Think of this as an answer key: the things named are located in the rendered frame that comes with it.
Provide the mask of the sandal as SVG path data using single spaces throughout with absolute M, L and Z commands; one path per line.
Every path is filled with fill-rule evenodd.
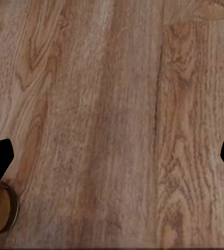
M 18 199 L 12 187 L 0 181 L 0 234 L 9 230 L 17 217 Z

